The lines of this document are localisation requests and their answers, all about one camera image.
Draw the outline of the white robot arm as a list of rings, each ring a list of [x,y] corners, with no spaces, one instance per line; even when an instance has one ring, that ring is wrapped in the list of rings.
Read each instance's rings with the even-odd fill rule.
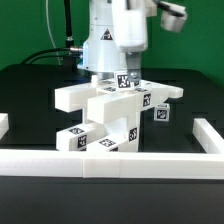
[[[89,0],[89,36],[79,69],[100,80],[123,71],[131,82],[141,79],[141,54],[148,48],[147,18],[162,10],[161,27],[179,33],[186,8],[165,0]]]

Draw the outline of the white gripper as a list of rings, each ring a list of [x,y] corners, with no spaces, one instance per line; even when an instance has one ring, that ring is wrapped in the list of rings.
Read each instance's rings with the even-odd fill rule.
[[[147,49],[145,0],[112,0],[114,42],[126,54],[127,75],[131,82],[141,78],[141,54]]]

